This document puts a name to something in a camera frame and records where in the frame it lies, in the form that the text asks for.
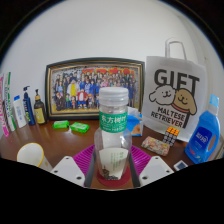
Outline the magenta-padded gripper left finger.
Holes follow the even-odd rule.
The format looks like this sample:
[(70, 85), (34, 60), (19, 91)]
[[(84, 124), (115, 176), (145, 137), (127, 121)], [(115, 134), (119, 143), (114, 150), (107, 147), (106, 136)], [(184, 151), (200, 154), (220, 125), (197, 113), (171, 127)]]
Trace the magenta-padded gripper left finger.
[(75, 156), (65, 156), (51, 171), (52, 174), (82, 187), (90, 187), (95, 166), (95, 146), (91, 145)]

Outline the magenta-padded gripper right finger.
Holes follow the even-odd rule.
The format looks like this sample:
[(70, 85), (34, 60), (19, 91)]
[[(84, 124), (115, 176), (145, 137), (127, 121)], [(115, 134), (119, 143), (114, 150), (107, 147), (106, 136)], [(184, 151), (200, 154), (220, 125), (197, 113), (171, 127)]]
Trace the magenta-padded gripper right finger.
[(129, 159), (132, 182), (142, 187), (173, 173), (173, 170), (160, 156), (150, 156), (133, 146)]

